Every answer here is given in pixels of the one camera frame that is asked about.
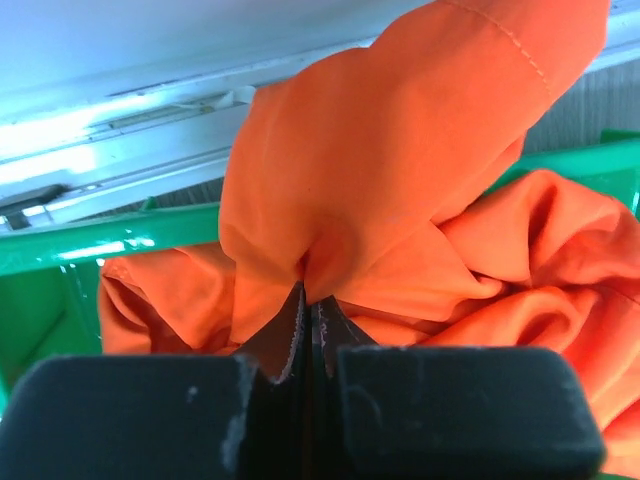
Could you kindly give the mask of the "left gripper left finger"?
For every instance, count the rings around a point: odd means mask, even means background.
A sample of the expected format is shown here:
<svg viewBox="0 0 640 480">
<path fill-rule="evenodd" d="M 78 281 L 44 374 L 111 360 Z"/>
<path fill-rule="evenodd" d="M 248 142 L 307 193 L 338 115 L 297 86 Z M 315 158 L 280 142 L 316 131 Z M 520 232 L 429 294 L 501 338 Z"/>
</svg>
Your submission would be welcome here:
<svg viewBox="0 0 640 480">
<path fill-rule="evenodd" d="M 59 356 L 1 420 L 5 479 L 298 479 L 305 294 L 230 356 Z"/>
</svg>

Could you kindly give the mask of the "orange shorts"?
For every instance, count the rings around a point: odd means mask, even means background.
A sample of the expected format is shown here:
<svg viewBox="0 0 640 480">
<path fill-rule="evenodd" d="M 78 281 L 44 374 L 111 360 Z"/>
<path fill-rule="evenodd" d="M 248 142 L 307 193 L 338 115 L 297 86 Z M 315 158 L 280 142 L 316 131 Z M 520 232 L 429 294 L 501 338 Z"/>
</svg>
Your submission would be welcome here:
<svg viewBox="0 0 640 480">
<path fill-rule="evenodd" d="M 639 474 L 639 223 L 546 170 L 495 189 L 603 48 L 606 1 L 436 1 L 258 90 L 216 243 L 108 259 L 107 354 L 229 354 L 296 283 L 390 346 L 538 346 Z"/>
</svg>

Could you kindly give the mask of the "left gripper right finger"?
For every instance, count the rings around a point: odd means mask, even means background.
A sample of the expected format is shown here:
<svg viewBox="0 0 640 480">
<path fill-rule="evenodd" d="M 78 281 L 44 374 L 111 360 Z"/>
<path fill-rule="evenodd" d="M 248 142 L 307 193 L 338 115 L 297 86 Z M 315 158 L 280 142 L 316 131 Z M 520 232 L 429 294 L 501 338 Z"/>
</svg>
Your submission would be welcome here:
<svg viewBox="0 0 640 480">
<path fill-rule="evenodd" d="M 536 347 L 384 347 L 310 310 L 319 479 L 592 479 L 603 437 L 574 370 Z"/>
</svg>

